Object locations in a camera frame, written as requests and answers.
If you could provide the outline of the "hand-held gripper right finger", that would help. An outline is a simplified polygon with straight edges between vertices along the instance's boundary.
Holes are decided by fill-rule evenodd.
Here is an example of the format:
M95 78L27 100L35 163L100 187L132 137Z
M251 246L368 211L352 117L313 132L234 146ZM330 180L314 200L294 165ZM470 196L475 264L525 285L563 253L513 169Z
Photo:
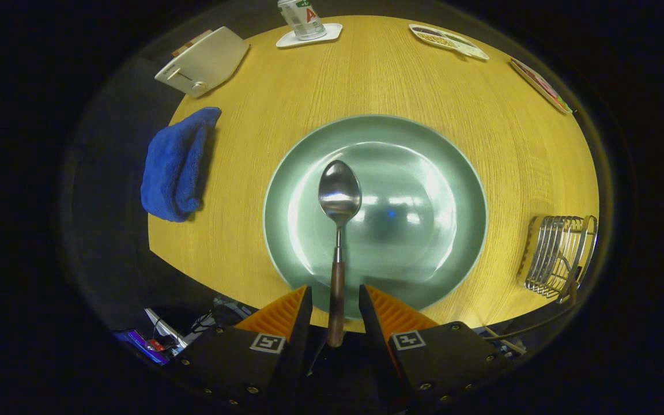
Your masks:
M385 407L448 407L508 370L465 323L436 323L376 287L359 287L372 370Z

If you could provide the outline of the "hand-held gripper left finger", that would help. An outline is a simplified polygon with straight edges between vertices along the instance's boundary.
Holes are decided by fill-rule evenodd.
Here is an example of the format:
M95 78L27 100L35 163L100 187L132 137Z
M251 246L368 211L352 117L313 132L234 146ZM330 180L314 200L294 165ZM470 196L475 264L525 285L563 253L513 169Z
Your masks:
M176 358L182 386L230 407L294 407L312 312L301 286L234 326L201 334Z

